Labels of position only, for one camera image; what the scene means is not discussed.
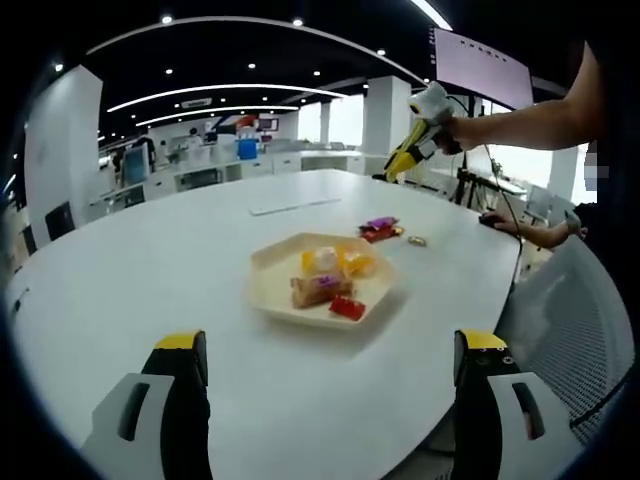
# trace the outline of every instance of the hand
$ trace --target hand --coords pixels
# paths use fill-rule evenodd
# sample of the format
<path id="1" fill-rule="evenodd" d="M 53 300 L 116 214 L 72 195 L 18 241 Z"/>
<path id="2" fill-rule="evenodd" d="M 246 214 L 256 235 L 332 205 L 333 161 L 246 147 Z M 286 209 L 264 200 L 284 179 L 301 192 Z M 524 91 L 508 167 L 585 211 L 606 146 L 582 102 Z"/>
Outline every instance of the hand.
<path id="1" fill-rule="evenodd" d="M 493 228 L 500 230 L 501 232 L 511 233 L 517 235 L 520 230 L 513 220 L 507 220 L 505 217 L 497 212 L 485 212 L 482 214 L 483 219 L 495 219 Z"/>
<path id="2" fill-rule="evenodd" d="M 444 129 L 451 134 L 464 151 L 473 150 L 483 143 L 478 138 L 475 126 L 474 119 L 465 117 L 451 117 L 443 124 Z M 438 147 L 442 148 L 446 155 L 452 154 L 447 145 L 438 145 Z"/>

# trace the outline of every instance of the white table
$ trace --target white table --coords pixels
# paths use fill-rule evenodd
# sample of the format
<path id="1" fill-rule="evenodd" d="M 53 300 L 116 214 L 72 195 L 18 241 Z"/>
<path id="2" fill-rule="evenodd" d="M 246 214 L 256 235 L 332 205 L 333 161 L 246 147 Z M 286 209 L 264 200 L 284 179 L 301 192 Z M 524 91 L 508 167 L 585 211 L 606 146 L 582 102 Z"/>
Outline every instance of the white table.
<path id="1" fill-rule="evenodd" d="M 431 169 L 431 171 L 436 172 L 440 175 L 452 176 L 452 171 L 451 169 L 448 169 L 448 168 L 434 168 L 434 169 Z M 490 173 L 482 172 L 479 170 L 469 170 L 469 171 L 477 175 L 478 177 L 482 177 L 484 180 L 488 181 L 494 186 L 501 188 L 502 190 L 504 190 L 507 193 L 510 193 L 511 195 L 522 196 L 527 194 L 527 191 L 524 188 L 519 187 L 518 185 L 514 185 L 513 183 L 509 183 L 506 180 L 498 179 L 498 182 L 496 183 L 495 177 Z M 453 171 L 453 176 L 454 177 L 457 176 L 457 170 Z"/>
<path id="2" fill-rule="evenodd" d="M 265 196 L 335 203 L 252 217 Z M 398 287 L 352 332 L 263 318 L 247 301 L 249 255 L 300 231 L 350 235 L 395 215 L 377 245 Z M 377 480 L 454 400 L 454 331 L 493 330 L 518 255 L 477 214 L 339 171 L 217 185 L 127 209 L 36 252 L 10 284 L 30 292 L 15 336 L 55 424 L 80 446 L 91 412 L 163 336 L 207 334 L 209 455 L 218 480 Z"/>

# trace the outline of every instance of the monitor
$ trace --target monitor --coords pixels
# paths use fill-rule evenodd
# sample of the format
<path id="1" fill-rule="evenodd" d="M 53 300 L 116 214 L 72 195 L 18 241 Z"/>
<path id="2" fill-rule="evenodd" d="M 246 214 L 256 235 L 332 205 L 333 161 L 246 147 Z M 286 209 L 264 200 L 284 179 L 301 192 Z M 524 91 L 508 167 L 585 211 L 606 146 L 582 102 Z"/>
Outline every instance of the monitor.
<path id="1" fill-rule="evenodd" d="M 147 146 L 140 145 L 124 152 L 122 166 L 125 186 L 144 182 L 150 173 Z"/>
<path id="2" fill-rule="evenodd" d="M 513 109 L 533 105 L 529 68 L 480 42 L 433 28 L 430 35 L 436 79 Z"/>

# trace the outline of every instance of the light strip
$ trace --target light strip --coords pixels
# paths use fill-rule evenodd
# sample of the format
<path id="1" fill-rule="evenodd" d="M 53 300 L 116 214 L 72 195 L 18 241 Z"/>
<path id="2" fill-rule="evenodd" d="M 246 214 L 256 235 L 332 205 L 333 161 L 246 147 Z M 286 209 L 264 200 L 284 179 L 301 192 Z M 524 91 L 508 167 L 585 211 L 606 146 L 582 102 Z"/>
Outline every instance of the light strip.
<path id="1" fill-rule="evenodd" d="M 135 105 L 136 103 L 146 102 L 148 100 L 154 100 L 156 98 L 168 97 L 169 95 L 178 95 L 181 93 L 190 93 L 190 92 L 201 92 L 203 90 L 226 90 L 226 89 L 234 89 L 234 88 L 272 88 L 275 90 L 293 90 L 295 92 L 307 92 L 307 93 L 319 93 L 321 95 L 329 95 L 331 97 L 336 98 L 346 98 L 348 95 L 343 95 L 342 93 L 330 92 L 329 90 L 319 90 L 317 88 L 307 88 L 307 87 L 294 87 L 291 85 L 272 85 L 270 83 L 231 83 L 228 85 L 207 85 L 204 87 L 191 87 L 191 88 L 181 88 L 179 90 L 170 90 L 168 92 L 156 93 L 154 95 L 149 95 L 148 97 L 138 98 L 137 100 L 131 100 L 130 102 L 125 102 L 121 105 L 116 105 L 115 107 L 111 107 L 107 112 L 115 112 L 116 110 L 120 110 L 121 108 L 130 107 L 131 105 Z"/>
<path id="2" fill-rule="evenodd" d="M 7 182 L 7 184 L 4 186 L 4 188 L 2 189 L 2 193 L 4 194 L 4 192 L 7 191 L 7 189 L 11 186 L 11 184 L 13 183 L 13 181 L 16 179 L 16 174 L 14 173 L 11 178 L 9 179 L 9 181 Z"/>
<path id="3" fill-rule="evenodd" d="M 433 20 L 435 24 L 438 25 L 440 28 L 444 30 L 449 30 L 449 31 L 453 30 L 453 28 L 451 28 L 451 25 L 449 25 L 449 23 L 442 17 L 442 15 L 440 15 L 438 11 L 435 8 L 433 8 L 431 5 L 429 5 L 429 3 L 427 3 L 425 0 L 411 0 L 411 1 L 416 7 L 422 10 L 427 17 Z"/>
<path id="4" fill-rule="evenodd" d="M 201 23 L 201 22 L 243 22 L 243 23 L 258 23 L 262 25 L 271 25 L 274 27 L 282 27 L 288 28 L 290 30 L 297 30 L 301 32 L 307 32 L 313 35 L 317 35 L 318 37 L 323 37 L 328 40 L 332 40 L 334 42 L 341 43 L 348 47 L 354 48 L 356 50 L 360 50 L 362 53 L 366 53 L 381 62 L 385 62 L 387 65 L 391 65 L 392 67 L 400 70 L 401 72 L 407 74 L 408 76 L 414 78 L 418 82 L 422 83 L 422 77 L 416 75 L 411 70 L 404 68 L 402 65 L 394 62 L 393 60 L 389 60 L 389 57 L 381 57 L 373 50 L 370 50 L 366 47 L 363 47 L 360 44 L 347 40 L 346 38 L 338 37 L 337 35 L 332 35 L 331 33 L 323 32 L 322 30 L 316 30 L 315 28 L 309 27 L 296 27 L 291 22 L 281 22 L 279 20 L 271 20 L 268 18 L 258 18 L 258 17 L 241 17 L 241 16 L 209 16 L 209 17 L 192 17 L 192 18 L 181 18 L 180 20 L 174 20 L 169 25 L 163 25 L 162 23 L 155 23 L 153 25 L 149 25 L 147 27 L 138 28 L 136 30 L 131 30 L 130 32 L 123 33 L 122 35 L 118 35 L 117 37 L 113 37 L 106 42 L 101 43 L 93 47 L 91 50 L 87 52 L 87 55 L 91 55 L 98 50 L 102 50 L 109 45 L 112 45 L 116 42 L 124 40 L 125 38 L 132 37 L 134 35 L 139 35 L 141 33 L 150 32 L 159 28 L 172 28 L 177 25 L 187 25 L 189 23 Z"/>
<path id="5" fill-rule="evenodd" d="M 172 118 L 184 117 L 187 115 L 200 115 L 202 113 L 215 113 L 215 112 L 230 112 L 233 110 L 298 110 L 298 107 L 281 107 L 276 105 L 249 105 L 246 107 L 219 107 L 219 108 L 207 108 L 206 110 L 194 110 L 193 112 L 182 112 L 174 115 L 167 115 L 166 117 L 153 118 L 151 120 L 145 120 L 144 122 L 136 123 L 136 127 L 142 127 L 149 125 L 150 123 L 161 122 L 163 120 L 170 120 Z"/>

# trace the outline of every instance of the computer mouse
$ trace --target computer mouse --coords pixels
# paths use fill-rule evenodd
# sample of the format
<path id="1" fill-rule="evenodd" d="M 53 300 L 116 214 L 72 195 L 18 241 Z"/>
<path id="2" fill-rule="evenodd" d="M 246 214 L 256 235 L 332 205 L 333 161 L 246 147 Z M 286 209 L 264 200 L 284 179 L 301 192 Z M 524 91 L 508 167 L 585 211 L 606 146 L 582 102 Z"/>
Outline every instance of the computer mouse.
<path id="1" fill-rule="evenodd" d="M 500 223 L 502 220 L 500 219 L 500 217 L 498 215 L 480 215 L 480 217 L 478 218 L 478 221 L 482 224 L 485 225 L 487 227 L 490 228 L 495 228 L 495 224 L 496 223 Z"/>

